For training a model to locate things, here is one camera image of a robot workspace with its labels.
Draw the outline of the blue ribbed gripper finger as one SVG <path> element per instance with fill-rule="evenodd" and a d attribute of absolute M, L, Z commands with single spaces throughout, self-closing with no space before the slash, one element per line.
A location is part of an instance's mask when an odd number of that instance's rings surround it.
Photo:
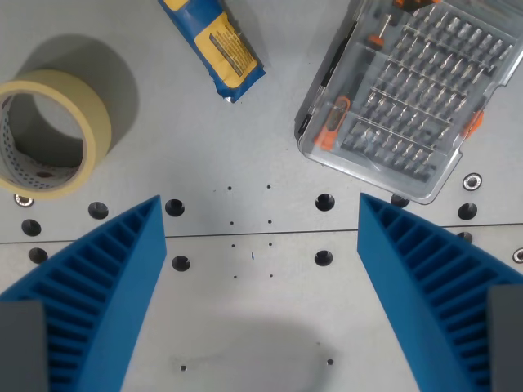
<path fill-rule="evenodd" d="M 77 239 L 2 292 L 44 309 L 52 391 L 119 391 L 167 255 L 154 196 Z"/>
<path fill-rule="evenodd" d="M 489 391 L 487 293 L 522 275 L 428 220 L 360 195 L 357 252 L 421 391 Z"/>

